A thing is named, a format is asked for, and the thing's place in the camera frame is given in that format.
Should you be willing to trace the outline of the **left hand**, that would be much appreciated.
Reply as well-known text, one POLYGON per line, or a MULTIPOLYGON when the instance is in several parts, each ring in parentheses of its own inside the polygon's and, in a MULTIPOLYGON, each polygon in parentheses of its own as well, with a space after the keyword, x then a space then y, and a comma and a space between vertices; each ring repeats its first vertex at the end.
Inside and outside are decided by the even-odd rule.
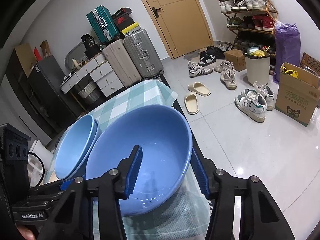
POLYGON ((18 226, 17 229, 20 232, 20 234, 23 236, 24 239, 26 239, 26 240, 35 240, 36 239, 33 232, 31 230, 29 230, 28 228, 26 228, 24 226, 18 226))

